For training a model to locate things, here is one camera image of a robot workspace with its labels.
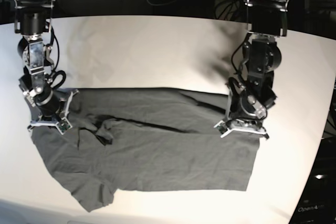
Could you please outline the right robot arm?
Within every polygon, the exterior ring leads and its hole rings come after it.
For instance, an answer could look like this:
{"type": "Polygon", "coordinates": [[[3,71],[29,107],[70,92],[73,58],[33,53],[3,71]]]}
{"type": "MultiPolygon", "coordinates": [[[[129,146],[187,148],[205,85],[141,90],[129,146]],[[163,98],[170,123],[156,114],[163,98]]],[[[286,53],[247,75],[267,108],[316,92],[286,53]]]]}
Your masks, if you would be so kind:
{"type": "Polygon", "coordinates": [[[19,87],[33,108],[28,129],[54,127],[64,135],[72,128],[68,120],[69,106],[78,90],[59,90],[61,85],[53,84],[58,76],[66,79],[66,73],[57,71],[50,57],[56,40],[51,24],[55,0],[14,2],[14,32],[22,36],[18,53],[23,62],[24,74],[19,80],[19,87]]]}

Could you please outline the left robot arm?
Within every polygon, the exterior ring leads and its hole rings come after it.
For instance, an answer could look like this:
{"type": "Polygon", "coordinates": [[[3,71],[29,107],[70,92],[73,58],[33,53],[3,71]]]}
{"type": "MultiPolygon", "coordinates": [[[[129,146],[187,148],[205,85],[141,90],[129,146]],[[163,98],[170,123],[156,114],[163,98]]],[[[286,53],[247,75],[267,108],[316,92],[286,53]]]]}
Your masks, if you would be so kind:
{"type": "Polygon", "coordinates": [[[287,35],[289,1],[244,0],[248,31],[232,54],[234,57],[241,50],[243,58],[232,63],[227,110],[214,126],[222,138],[233,132],[269,137],[263,121],[277,98],[272,86],[282,55],[276,39],[287,35]]]}

